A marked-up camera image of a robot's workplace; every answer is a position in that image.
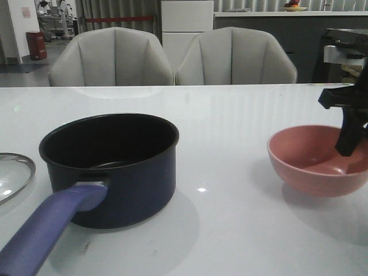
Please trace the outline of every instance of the purple handle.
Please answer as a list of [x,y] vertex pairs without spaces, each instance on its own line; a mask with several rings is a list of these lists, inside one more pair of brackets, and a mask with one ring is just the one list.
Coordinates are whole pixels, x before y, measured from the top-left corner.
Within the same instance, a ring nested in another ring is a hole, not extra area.
[[107,191],[103,182],[78,182],[49,196],[0,251],[0,276],[36,275],[74,214],[97,207]]

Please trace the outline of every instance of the red trash bin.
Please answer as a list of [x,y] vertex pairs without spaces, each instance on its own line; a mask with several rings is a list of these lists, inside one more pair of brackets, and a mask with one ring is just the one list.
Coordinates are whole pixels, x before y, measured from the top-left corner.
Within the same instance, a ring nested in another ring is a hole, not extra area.
[[26,35],[30,59],[45,59],[47,57],[47,53],[43,32],[27,32]]

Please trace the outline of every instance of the pink bowl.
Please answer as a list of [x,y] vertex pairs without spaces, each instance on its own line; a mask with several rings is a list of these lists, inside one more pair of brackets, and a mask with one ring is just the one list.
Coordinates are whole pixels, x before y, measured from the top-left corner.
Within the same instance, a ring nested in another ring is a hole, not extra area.
[[277,132],[267,143],[274,170],[285,183],[313,196],[339,197],[356,191],[368,181],[368,141],[344,157],[335,149],[339,134],[339,128],[323,125]]

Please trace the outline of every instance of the saucepan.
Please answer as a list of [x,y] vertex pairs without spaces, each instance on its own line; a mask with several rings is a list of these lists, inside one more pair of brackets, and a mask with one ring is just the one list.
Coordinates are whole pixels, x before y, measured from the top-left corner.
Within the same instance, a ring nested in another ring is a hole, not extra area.
[[175,190],[171,122],[147,114],[103,114],[70,122],[39,147],[53,194],[0,252],[0,275],[37,274],[70,221],[119,228],[160,211]]

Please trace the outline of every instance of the chair backrest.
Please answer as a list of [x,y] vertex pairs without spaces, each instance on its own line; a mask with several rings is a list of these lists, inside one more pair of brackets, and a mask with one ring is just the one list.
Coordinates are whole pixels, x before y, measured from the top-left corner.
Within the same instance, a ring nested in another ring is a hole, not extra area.
[[198,34],[175,74],[178,85],[296,83],[297,70],[274,36],[226,27]]
[[51,86],[173,85],[163,48],[152,33],[120,27],[74,37],[49,74]]

